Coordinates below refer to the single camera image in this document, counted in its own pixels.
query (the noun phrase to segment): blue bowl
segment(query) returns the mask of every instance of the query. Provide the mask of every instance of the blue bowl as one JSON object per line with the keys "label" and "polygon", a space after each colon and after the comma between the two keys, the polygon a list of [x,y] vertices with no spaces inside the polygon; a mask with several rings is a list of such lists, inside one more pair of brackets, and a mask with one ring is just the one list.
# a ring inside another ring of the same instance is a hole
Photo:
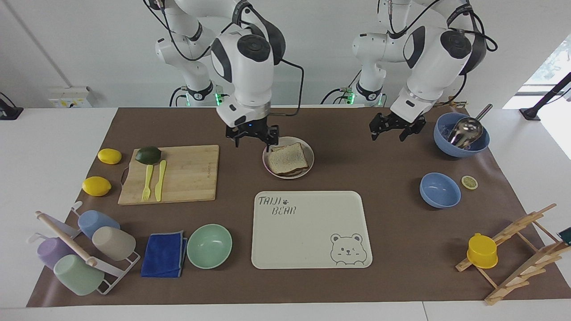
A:
{"label": "blue bowl", "polygon": [[420,181],[420,195],[425,202],[435,208],[453,207],[461,198],[458,184],[439,172],[432,172],[423,177]]}
{"label": "blue bowl", "polygon": [[460,149],[448,142],[448,135],[456,123],[466,117],[468,116],[460,113],[447,113],[440,116],[436,121],[436,126],[434,126],[434,141],[441,151],[453,157],[463,158],[478,154],[488,148],[488,145],[490,144],[490,135],[486,128],[484,128],[482,136],[477,141],[470,144],[469,150]]}

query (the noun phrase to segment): cup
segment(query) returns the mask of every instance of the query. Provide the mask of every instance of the cup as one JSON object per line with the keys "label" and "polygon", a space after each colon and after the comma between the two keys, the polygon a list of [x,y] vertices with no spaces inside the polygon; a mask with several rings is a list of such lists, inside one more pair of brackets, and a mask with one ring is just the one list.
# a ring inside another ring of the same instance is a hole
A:
{"label": "cup", "polygon": [[111,226],[117,229],[121,228],[119,223],[115,220],[95,210],[84,212],[79,217],[77,224],[79,225],[79,228],[81,228],[81,231],[90,239],[93,238],[93,233],[103,226]]}
{"label": "cup", "polygon": [[571,245],[571,227],[557,233],[557,236],[559,236],[563,240],[563,242],[567,243],[568,245]]}
{"label": "cup", "polygon": [[93,245],[112,260],[121,261],[135,251],[136,241],[130,234],[110,226],[103,226],[91,238]]}
{"label": "cup", "polygon": [[83,296],[97,290],[105,273],[87,265],[79,256],[62,257],[54,266],[58,280],[73,293]]}
{"label": "cup", "polygon": [[492,268],[498,263],[497,244],[493,239],[474,234],[468,241],[468,260],[479,268]]}
{"label": "cup", "polygon": [[75,252],[67,246],[67,244],[60,238],[48,238],[45,239],[42,244],[38,246],[36,251],[40,260],[43,264],[54,269],[55,264],[64,256],[75,254]]}

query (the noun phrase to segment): bread slice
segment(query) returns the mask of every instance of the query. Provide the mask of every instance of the bread slice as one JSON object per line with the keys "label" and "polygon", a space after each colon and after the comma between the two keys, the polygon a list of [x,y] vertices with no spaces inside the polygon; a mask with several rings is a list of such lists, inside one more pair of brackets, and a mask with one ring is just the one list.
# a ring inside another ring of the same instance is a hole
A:
{"label": "bread slice", "polygon": [[268,157],[268,167],[280,176],[288,176],[305,168],[309,164],[303,154],[301,143],[273,147]]}

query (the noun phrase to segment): wall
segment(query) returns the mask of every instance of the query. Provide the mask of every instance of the wall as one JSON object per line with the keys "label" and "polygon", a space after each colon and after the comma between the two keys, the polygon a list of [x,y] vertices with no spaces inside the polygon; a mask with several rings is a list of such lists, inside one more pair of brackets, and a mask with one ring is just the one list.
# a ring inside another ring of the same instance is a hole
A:
{"label": "wall", "polygon": [[[70,82],[92,88],[99,107],[164,106],[172,90],[182,84],[178,72],[155,56],[154,42],[167,34],[141,1],[1,0],[0,90],[19,105],[48,106],[47,87],[65,84],[18,26],[6,2]],[[351,53],[356,35],[384,32],[376,23],[374,0],[251,2],[284,33],[285,57],[305,67],[304,103],[319,103],[327,91],[351,81],[359,70]],[[488,102],[501,106],[571,31],[568,12],[562,10],[568,2],[473,0],[472,4],[500,49],[470,73],[459,98],[468,99],[475,109]],[[410,16],[419,11],[414,5]],[[424,18],[439,25],[444,22],[431,12]],[[221,30],[226,21],[205,18],[203,24]],[[402,63],[384,66],[390,103],[410,71]],[[280,65],[275,79],[273,103],[296,103],[299,71]],[[218,76],[216,80],[228,89]]]}

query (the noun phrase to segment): green cup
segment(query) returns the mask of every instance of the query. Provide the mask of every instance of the green cup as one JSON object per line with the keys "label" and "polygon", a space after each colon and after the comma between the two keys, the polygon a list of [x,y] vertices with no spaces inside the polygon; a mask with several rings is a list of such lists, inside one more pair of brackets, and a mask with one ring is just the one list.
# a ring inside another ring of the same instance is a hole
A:
{"label": "green cup", "polygon": [[563,242],[567,243],[567,245],[571,245],[571,227],[557,233],[557,236],[559,236]]}
{"label": "green cup", "polygon": [[54,266],[58,280],[77,295],[88,295],[97,290],[105,273],[87,265],[79,256],[62,257]]}

